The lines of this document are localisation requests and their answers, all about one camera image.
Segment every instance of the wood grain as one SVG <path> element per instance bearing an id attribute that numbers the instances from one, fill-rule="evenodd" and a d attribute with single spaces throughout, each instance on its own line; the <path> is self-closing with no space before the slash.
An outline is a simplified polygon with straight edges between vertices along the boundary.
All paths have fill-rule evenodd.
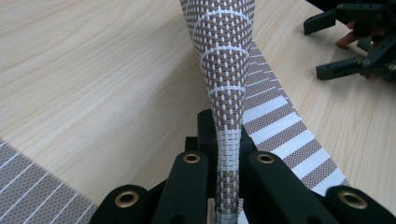
<path id="1" fill-rule="evenodd" d="M 319 11 L 257 1 L 253 38 L 307 127 L 346 174 L 396 214 L 394 84 L 316 79 L 342 24 L 310 36 Z M 177 0 L 0 1 L 0 138 L 95 203 L 115 187 L 164 180 L 205 83 Z"/>

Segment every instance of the wooden table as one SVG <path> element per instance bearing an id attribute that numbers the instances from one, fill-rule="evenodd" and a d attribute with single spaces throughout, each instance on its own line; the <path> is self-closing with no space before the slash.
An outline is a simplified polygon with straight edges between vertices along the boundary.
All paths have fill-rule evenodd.
<path id="1" fill-rule="evenodd" d="M 319 10 L 257 1 L 253 38 L 304 123 L 353 187 L 396 214 L 395 84 L 316 79 L 342 24 L 310 36 Z M 177 0 L 0 1 L 0 138 L 95 203 L 169 174 L 205 83 Z"/>

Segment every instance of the rolled fabric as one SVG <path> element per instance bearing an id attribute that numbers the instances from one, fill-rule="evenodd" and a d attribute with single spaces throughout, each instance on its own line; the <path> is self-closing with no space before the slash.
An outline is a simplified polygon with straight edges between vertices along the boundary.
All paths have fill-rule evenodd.
<path id="1" fill-rule="evenodd" d="M 239 147 L 254 0 L 180 0 L 205 75 L 219 147 L 217 223 L 236 223 Z"/>

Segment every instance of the tabletop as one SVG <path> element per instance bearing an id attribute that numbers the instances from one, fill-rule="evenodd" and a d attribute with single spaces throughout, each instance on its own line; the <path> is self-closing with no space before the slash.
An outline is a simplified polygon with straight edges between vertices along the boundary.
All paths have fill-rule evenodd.
<path id="1" fill-rule="evenodd" d="M 0 138 L 99 204 L 124 184 L 169 174 L 210 107 L 177 0 L 0 2 Z M 362 55 L 305 36 L 320 11 L 257 1 L 253 39 L 303 122 L 361 189 L 396 214 L 396 86 L 316 79 L 315 66 Z"/>

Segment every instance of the light wood surface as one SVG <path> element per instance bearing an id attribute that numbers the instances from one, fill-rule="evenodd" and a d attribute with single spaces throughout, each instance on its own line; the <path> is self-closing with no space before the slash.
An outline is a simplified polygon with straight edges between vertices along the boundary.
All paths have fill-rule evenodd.
<path id="1" fill-rule="evenodd" d="M 342 24 L 310 36 L 319 10 L 257 1 L 253 38 L 304 123 L 353 187 L 396 214 L 396 85 L 316 79 L 352 57 Z M 209 108 L 177 0 L 0 1 L 0 138 L 84 196 L 164 180 Z"/>

